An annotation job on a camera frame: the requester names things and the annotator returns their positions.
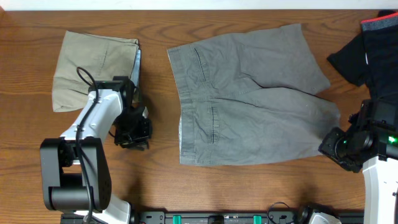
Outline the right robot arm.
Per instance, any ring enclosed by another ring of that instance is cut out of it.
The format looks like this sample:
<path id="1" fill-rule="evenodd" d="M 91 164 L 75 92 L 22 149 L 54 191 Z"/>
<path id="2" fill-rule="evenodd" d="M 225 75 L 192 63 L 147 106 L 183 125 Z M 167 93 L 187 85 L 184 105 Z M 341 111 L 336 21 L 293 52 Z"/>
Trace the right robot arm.
<path id="1" fill-rule="evenodd" d="M 397 223 L 397 105 L 364 100 L 347 131 L 333 128 L 318 150 L 344 170 L 363 173 L 364 223 Z"/>

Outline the grey shorts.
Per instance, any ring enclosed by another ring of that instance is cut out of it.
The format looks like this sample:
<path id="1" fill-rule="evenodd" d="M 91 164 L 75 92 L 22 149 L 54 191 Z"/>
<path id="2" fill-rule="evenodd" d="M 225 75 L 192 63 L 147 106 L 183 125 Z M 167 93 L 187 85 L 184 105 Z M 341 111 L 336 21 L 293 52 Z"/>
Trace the grey shorts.
<path id="1" fill-rule="evenodd" d="M 219 35 L 167 53 L 181 107 L 182 165 L 316 156 L 340 123 L 338 107 L 318 97 L 330 81 L 300 24 Z"/>

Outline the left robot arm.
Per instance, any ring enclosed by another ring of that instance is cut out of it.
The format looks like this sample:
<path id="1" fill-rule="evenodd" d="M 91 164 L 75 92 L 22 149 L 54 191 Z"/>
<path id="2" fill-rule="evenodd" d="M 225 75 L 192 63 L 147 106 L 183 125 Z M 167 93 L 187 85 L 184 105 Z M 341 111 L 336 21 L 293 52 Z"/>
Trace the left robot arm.
<path id="1" fill-rule="evenodd" d="M 146 107 L 133 107 L 134 90 L 128 77 L 96 81 L 75 122 L 60 137 L 41 143 L 44 205 L 63 212 L 65 223 L 134 223 L 131 204 L 112 193 L 103 148 L 112 127 L 115 145 L 148 146 L 152 124 Z"/>

